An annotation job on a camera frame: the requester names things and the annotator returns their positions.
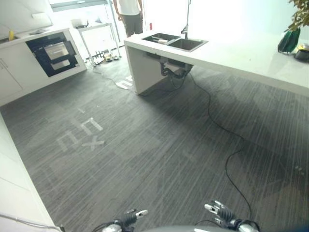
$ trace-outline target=sink basin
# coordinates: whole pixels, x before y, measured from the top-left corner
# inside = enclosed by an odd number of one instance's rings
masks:
[[[208,41],[206,40],[186,40],[186,39],[178,39],[170,44],[168,46],[175,47],[177,49],[186,51],[186,52],[192,52],[196,50],[197,48],[201,47],[202,45],[206,44]]]
[[[166,44],[169,44],[169,43],[175,41],[178,38],[180,38],[180,36],[157,33],[157,34],[154,34],[152,36],[148,36],[148,37],[144,38],[143,40],[147,40],[147,41],[157,43],[159,39],[162,39],[162,40],[167,40],[168,42]]]

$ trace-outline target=table leg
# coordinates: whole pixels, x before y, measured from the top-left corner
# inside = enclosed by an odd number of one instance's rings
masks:
[[[96,66],[95,61],[93,60],[93,57],[92,57],[91,53],[89,52],[88,46],[87,46],[86,41],[85,41],[85,39],[84,39],[84,37],[83,37],[83,32],[79,31],[79,34],[81,35],[81,38],[82,38],[82,40],[83,40],[83,43],[84,43],[84,45],[85,45],[85,47],[86,47],[86,50],[87,50],[87,52],[88,52],[90,62],[91,62],[91,64],[92,64],[92,66],[95,67],[95,66]]]
[[[112,28],[112,23],[110,23],[110,27],[111,27],[111,32],[112,32],[112,38],[115,40],[115,43],[116,43],[116,48],[117,48],[117,51],[118,51],[118,56],[121,57],[120,51],[119,51],[118,42],[117,42],[117,39],[116,39],[116,37],[115,37],[114,30],[113,30],[113,28]]]

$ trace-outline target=built-in oven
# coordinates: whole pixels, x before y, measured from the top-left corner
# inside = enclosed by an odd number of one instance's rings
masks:
[[[49,77],[78,66],[76,52],[63,32],[26,43]]]

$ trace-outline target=leg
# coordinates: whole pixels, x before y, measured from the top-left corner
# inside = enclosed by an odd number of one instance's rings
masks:
[[[117,42],[117,39],[115,37],[114,29],[112,28],[112,24],[111,23],[110,23],[110,28],[111,28],[111,32],[112,32],[112,38],[115,40],[115,43],[116,43],[116,48],[117,48],[117,51],[118,51],[118,56],[121,57],[120,51],[119,51],[118,42]]]
[[[134,34],[134,17],[131,15],[122,15],[121,18],[126,29],[126,36],[130,37]]]
[[[83,43],[84,43],[84,45],[85,45],[85,48],[86,48],[86,50],[87,50],[87,53],[88,53],[88,55],[89,55],[90,62],[91,62],[91,64],[92,64],[92,66],[95,67],[95,66],[96,66],[95,61],[93,60],[93,57],[92,57],[91,53],[89,52],[88,46],[87,46],[86,41],[85,41],[85,39],[84,39],[84,37],[83,37],[83,32],[82,32],[82,31],[79,31],[79,30],[78,30],[78,32],[79,32],[79,34],[81,35],[82,41],[83,41]]]
[[[136,34],[143,33],[143,18],[140,14],[134,16],[134,32]]]

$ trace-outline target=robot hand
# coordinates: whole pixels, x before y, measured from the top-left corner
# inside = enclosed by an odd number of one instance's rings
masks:
[[[216,215],[216,222],[220,227],[239,232],[259,232],[259,226],[250,220],[236,219],[233,212],[219,201],[211,201],[204,205],[205,209]]]

